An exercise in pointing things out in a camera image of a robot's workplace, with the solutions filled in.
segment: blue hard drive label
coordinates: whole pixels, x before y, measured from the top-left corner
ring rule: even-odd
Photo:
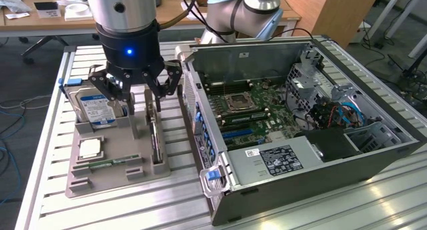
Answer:
[[[104,95],[79,97],[87,121],[93,125],[108,125],[116,120],[114,110],[108,106],[109,100]]]
[[[302,169],[301,162],[289,145],[258,151],[258,153],[272,176]]]

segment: aluminum workbench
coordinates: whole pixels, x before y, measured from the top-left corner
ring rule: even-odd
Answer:
[[[161,43],[165,60],[174,47],[192,41]],[[427,120],[330,42],[326,49],[377,95],[427,136]],[[67,48],[57,79],[86,78],[89,66],[104,64],[101,46]],[[346,79],[332,65],[324,71],[337,84]],[[144,87],[132,88],[136,110],[144,109]],[[168,230],[286,230],[286,229],[422,229],[427,227],[427,151],[388,166],[374,177],[302,201],[210,226],[209,209],[184,129],[177,97],[161,102],[169,177],[108,192],[69,199],[63,195],[73,137],[74,112],[57,88],[43,122],[15,229],[168,229]]]

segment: motherboard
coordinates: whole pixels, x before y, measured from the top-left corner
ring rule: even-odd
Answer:
[[[266,78],[208,84],[208,102],[229,151],[290,139],[301,131],[282,90],[282,83]]]

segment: gray carpet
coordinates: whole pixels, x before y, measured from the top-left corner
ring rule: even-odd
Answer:
[[[372,23],[374,21],[382,9],[384,6],[380,5],[380,7],[370,10],[366,16],[368,22]],[[372,42],[376,38],[378,38],[378,36],[381,36],[381,29],[386,27],[389,20],[393,18],[393,16],[396,16],[396,14],[397,12],[392,12],[389,14],[380,30],[377,31],[377,34],[373,36]],[[396,54],[404,58],[408,63],[410,63],[413,60],[406,57],[406,54],[425,33],[427,26],[408,18],[404,22],[404,25],[396,32],[394,37],[392,38],[394,46],[385,44],[381,52],[384,54]],[[200,36],[201,30],[162,31],[160,33],[160,41],[184,41],[192,40],[193,37]],[[90,35],[63,36],[62,38],[70,45],[75,46],[100,44],[98,41],[91,39]],[[38,39],[38,37],[29,37],[29,43],[34,43]],[[17,38],[10,38],[6,45],[0,48],[0,102],[14,99],[22,100],[38,95],[50,94],[51,89],[55,87],[54,79],[61,61],[62,46],[55,41],[51,41],[42,46],[41,49],[38,49],[30,55],[30,57],[34,59],[34,64],[30,66],[25,65],[19,58],[19,53],[27,46],[29,44],[19,43]],[[346,50],[362,64],[380,57],[377,53],[368,51],[358,44],[352,44],[348,46]],[[420,70],[425,69],[425,66],[427,59],[424,59],[421,63],[422,68],[420,68]],[[386,60],[372,63],[369,68],[377,73],[382,74],[381,77],[384,78],[386,78],[388,73],[396,72],[396,69],[386,65]],[[35,104],[41,105],[46,102],[47,99],[43,99],[37,101]],[[22,110],[18,108],[7,112],[19,114],[21,111]],[[6,147],[14,154],[19,169],[21,188],[18,193],[13,196],[13,198],[17,198],[17,201],[0,205],[0,230],[13,229],[15,224],[15,218],[21,205],[18,198],[22,198],[23,196],[45,114],[46,108],[27,110],[25,113],[23,128],[17,134],[5,139]],[[14,117],[0,114],[0,131],[14,121],[14,119]],[[5,166],[3,162],[5,161],[0,162],[0,170]],[[5,174],[0,176],[0,199],[2,199],[7,193],[14,190],[15,185],[17,175],[13,170],[13,166],[10,165]]]

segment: blue cable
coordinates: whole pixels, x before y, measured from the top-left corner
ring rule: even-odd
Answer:
[[[6,113],[3,111],[0,111],[0,114],[3,114],[3,115],[7,115],[7,116],[14,116],[14,117],[19,117],[21,118],[21,124],[19,124],[19,127],[9,134],[6,135],[5,137],[1,137],[0,140],[3,140],[6,139],[7,137],[10,137],[13,134],[15,134],[18,132],[18,130],[22,129],[23,127],[23,124],[25,124],[25,117],[22,115],[18,115],[18,114],[11,114],[11,113]]]
[[[14,167],[14,170],[15,170],[15,175],[17,175],[17,187],[14,189],[14,191],[6,195],[5,199],[0,202],[0,206],[1,204],[11,198],[11,196],[19,191],[21,189],[21,174],[19,174],[19,169],[18,169],[18,165],[15,164],[15,161],[14,161],[14,157],[11,155],[11,153],[3,148],[3,147],[0,147],[0,150],[5,151],[5,153],[7,154],[10,160],[11,160],[11,163],[13,163],[13,167]]]

